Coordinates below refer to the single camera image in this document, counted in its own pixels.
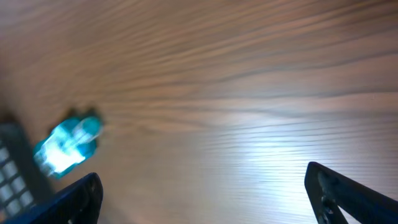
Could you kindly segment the teal mouthwash bottle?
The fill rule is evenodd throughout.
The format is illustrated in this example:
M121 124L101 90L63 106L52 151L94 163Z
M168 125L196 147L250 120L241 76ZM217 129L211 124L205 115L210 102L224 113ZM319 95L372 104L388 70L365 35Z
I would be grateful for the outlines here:
M69 117L34 147L34 161L47 177L60 179L96 151L104 128L97 116Z

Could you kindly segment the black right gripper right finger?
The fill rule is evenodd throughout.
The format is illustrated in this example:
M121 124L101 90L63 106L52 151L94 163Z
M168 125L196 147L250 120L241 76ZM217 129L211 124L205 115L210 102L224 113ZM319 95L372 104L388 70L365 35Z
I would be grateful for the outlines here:
M360 223L397 223L397 201L317 162L309 162L305 189L319 224L344 223L342 210Z

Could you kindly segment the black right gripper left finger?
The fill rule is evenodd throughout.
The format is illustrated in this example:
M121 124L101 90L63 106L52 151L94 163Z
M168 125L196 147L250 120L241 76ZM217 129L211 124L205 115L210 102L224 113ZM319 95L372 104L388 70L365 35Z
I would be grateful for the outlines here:
M97 224L102 201L100 177L92 172L5 224Z

